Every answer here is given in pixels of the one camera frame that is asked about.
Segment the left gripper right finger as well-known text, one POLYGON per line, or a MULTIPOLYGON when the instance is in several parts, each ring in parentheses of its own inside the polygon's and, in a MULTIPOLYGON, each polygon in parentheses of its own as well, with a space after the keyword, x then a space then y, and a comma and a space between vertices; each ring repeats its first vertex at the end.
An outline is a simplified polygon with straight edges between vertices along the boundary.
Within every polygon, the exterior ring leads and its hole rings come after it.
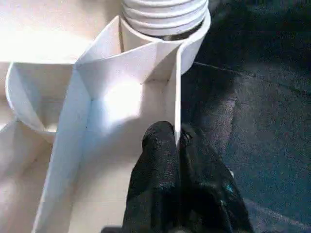
POLYGON ((234 177, 200 129, 180 135, 182 224, 192 233, 252 233, 234 177))

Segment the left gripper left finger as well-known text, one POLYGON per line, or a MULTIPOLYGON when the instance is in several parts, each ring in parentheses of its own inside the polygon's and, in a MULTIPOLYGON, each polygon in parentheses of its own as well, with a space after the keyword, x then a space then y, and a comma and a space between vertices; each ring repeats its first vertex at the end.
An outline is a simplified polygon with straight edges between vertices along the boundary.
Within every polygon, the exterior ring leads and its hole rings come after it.
POLYGON ((168 233, 178 223, 179 157, 171 123, 152 124, 130 177, 123 233, 168 233))

